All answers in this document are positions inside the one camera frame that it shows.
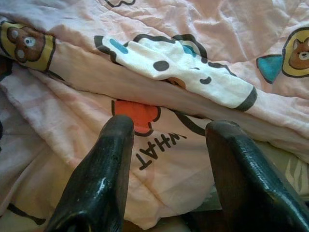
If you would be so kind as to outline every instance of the bear face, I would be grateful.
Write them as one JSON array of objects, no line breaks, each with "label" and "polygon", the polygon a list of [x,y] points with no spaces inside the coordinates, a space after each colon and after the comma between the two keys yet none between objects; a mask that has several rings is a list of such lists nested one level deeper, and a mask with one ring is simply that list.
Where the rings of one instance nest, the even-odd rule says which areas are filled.
[{"label": "bear face", "polygon": [[21,63],[26,61],[37,61],[45,46],[45,36],[29,27],[9,27],[7,30],[8,39],[16,44],[14,51],[15,58]]},{"label": "bear face", "polygon": [[294,69],[309,68],[309,37],[304,42],[300,42],[298,39],[294,40],[289,64]]}]

